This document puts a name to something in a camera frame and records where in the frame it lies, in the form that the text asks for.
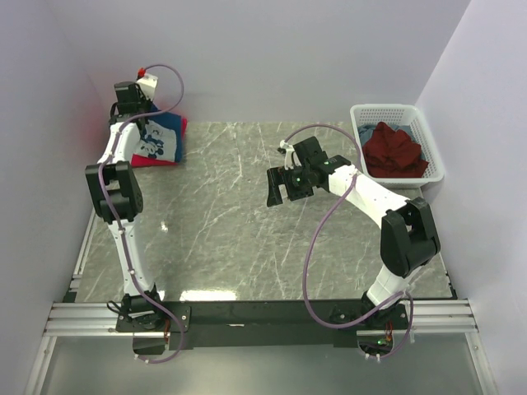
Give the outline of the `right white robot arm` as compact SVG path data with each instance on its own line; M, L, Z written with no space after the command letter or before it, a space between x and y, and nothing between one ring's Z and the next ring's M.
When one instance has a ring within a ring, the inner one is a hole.
M429 204L421 197L409 199L388 190L342 156L328 156L316 137L295 145L281 141L278 150L285 160L267 171L268 207L282 204L281 186L290 201L308 198L322 188L337 196L337 206L350 202L380 229L382 267L362 296L359 317L348 323L327 322L305 295L308 313L326 328L351 328L363 322L370 328L382 327L390 318L389 308L403 297L415 274L441 250Z

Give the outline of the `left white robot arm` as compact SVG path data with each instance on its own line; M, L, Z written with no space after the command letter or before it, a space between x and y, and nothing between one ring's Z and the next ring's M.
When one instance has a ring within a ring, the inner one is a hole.
M131 164L152 100L137 81L119 82L114 92L109 140L97 163L86 167L85 176L96 215L112 234L123 276L122 302L109 302L108 307L120 319L135 319L142 328L153 331L164 323L165 311L140 246L143 196Z

